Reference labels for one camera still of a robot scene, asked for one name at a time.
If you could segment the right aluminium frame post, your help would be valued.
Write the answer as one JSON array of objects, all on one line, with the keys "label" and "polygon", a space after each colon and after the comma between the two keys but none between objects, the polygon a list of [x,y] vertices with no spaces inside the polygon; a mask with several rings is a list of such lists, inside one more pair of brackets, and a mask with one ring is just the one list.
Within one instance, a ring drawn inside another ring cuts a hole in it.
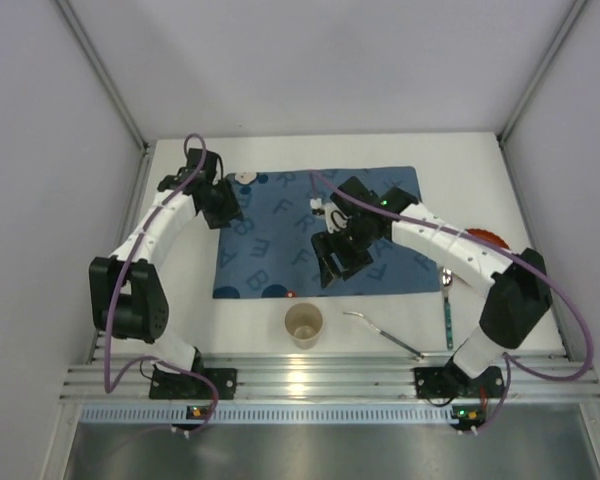
[{"label": "right aluminium frame post", "polygon": [[552,34],[548,45],[543,50],[539,62],[534,67],[521,95],[514,104],[511,113],[507,116],[504,126],[496,135],[498,145],[501,148],[506,145],[511,135],[514,133],[524,113],[531,105],[531,102],[541,88],[546,76],[549,74],[563,47],[589,5],[589,0],[574,0],[569,3],[569,8],[560,20],[555,32]]}]

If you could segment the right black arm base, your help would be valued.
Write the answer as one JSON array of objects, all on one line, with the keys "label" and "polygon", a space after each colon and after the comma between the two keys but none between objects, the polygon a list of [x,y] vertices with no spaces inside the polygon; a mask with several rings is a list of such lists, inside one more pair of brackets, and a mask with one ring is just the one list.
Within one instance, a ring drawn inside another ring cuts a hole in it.
[{"label": "right black arm base", "polygon": [[453,376],[445,367],[413,369],[416,397],[421,400],[496,399],[504,393],[500,368],[488,367],[476,379]]}]

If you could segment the left aluminium frame post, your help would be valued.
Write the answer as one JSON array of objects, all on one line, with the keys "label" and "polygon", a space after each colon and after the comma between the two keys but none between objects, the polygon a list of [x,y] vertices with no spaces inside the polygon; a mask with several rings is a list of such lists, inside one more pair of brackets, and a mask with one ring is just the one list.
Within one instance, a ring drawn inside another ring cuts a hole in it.
[{"label": "left aluminium frame post", "polygon": [[149,142],[141,133],[137,122],[134,120],[126,102],[123,99],[112,75],[105,62],[99,54],[87,29],[83,25],[77,11],[70,1],[53,0],[53,6],[57,9],[62,21],[67,26],[71,35],[77,42],[81,52],[86,58],[91,70],[95,74],[100,86],[104,90],[113,109],[124,124],[137,148],[144,152],[149,148]]}]

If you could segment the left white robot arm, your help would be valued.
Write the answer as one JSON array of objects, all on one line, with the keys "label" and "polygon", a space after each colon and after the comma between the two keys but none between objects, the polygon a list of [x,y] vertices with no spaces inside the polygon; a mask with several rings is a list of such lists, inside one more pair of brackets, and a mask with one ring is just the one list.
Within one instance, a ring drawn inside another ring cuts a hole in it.
[{"label": "left white robot arm", "polygon": [[175,371],[200,368],[199,350],[168,328],[170,307],[159,271],[175,240],[196,217],[211,230],[243,218],[221,156],[206,148],[184,148],[186,163],[165,176],[147,213],[110,255],[89,265],[94,326],[104,333],[105,357],[113,341],[137,340],[151,347],[152,361]]}]

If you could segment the aluminium mounting rail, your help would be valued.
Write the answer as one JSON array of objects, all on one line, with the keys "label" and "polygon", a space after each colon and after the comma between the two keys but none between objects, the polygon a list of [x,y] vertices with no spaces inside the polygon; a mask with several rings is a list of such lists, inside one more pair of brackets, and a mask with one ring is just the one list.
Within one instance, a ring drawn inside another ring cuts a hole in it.
[{"label": "aluminium mounting rail", "polygon": [[[401,355],[208,355],[212,368],[237,370],[237,401],[387,401],[415,403],[413,369],[439,366],[440,355],[421,361]],[[149,398],[149,380],[134,367],[125,373],[113,393],[103,386],[104,361],[72,365],[61,387],[65,402],[122,402]],[[590,369],[573,382],[537,378],[516,366],[511,368],[508,399],[514,403],[578,403],[600,401],[600,381]]]}]

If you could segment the red plastic plate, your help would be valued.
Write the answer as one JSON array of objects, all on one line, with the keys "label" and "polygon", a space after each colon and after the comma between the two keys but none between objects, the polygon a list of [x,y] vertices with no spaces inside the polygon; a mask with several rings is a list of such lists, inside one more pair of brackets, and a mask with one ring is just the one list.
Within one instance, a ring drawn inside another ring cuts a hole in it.
[{"label": "red plastic plate", "polygon": [[497,234],[495,234],[489,230],[480,229],[480,228],[469,228],[467,230],[467,232],[469,234],[471,234],[472,236],[479,238],[481,240],[484,240],[486,242],[489,242],[490,244],[496,245],[499,248],[502,248],[505,250],[510,249],[510,246],[504,239],[502,239],[500,236],[498,236]]}]

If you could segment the beige plastic cup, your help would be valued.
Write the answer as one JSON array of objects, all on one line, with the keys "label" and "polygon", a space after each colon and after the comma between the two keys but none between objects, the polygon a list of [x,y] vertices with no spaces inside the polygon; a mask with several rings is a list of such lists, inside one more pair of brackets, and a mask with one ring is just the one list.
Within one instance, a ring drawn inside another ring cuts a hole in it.
[{"label": "beige plastic cup", "polygon": [[302,350],[309,350],[318,342],[324,318],[315,305],[298,303],[287,311],[284,325],[294,345]]}]

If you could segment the blue letter-print cloth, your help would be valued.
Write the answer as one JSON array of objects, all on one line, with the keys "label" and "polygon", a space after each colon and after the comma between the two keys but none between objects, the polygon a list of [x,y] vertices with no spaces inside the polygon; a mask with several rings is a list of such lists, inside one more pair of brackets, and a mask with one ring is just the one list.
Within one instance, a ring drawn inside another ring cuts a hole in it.
[{"label": "blue letter-print cloth", "polygon": [[322,288],[311,245],[325,230],[310,200],[330,195],[306,170],[231,173],[243,218],[220,231],[215,299],[335,297],[433,293],[438,268],[427,257],[387,240],[370,248],[372,264],[351,279]]}]

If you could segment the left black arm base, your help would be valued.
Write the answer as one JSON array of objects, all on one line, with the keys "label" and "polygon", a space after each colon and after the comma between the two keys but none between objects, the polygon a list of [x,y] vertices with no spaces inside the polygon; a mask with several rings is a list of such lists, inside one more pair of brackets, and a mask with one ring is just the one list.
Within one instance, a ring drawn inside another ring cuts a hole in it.
[{"label": "left black arm base", "polygon": [[[237,369],[205,368],[202,375],[216,387],[219,400],[234,399]],[[202,380],[155,369],[148,396],[151,400],[211,400],[212,390]]]}]

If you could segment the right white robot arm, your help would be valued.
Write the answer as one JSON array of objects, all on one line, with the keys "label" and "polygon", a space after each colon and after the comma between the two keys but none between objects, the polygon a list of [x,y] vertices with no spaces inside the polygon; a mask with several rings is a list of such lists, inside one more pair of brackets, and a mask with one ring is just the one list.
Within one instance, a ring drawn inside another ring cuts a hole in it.
[{"label": "right white robot arm", "polygon": [[311,238],[322,287],[369,266],[372,244],[384,239],[450,269],[484,295],[478,326],[444,367],[453,383],[477,379],[500,356],[518,349],[552,305],[542,281],[546,268],[541,254],[531,248],[514,254],[459,231],[398,187],[379,196],[352,176],[329,201],[312,197],[309,205],[327,224]]}]

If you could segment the aluminium frame post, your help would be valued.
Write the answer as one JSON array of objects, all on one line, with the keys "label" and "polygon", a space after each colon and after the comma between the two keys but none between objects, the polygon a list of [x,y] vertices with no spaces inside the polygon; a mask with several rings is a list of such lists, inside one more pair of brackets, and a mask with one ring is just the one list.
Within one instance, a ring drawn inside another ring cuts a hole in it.
[{"label": "aluminium frame post", "polygon": [[511,113],[507,116],[504,126],[496,135],[498,145],[501,148],[506,145],[511,135],[514,133],[524,113],[531,105],[531,102],[541,88],[546,76],[549,74],[563,47],[589,5],[589,0],[574,0],[569,3],[569,8],[560,20],[555,32],[552,34],[548,45],[543,50],[539,62],[534,67],[521,95],[514,104]]},{"label": "aluminium frame post", "polygon": [[149,142],[141,133],[137,122],[134,120],[126,102],[123,99],[112,75],[105,62],[99,54],[87,29],[83,25],[77,11],[70,1],[53,0],[53,6],[57,9],[62,21],[67,26],[71,35],[77,42],[81,52],[86,58],[91,70],[95,74],[100,86],[104,90],[113,109],[124,124],[137,148],[144,152],[149,148]]}]

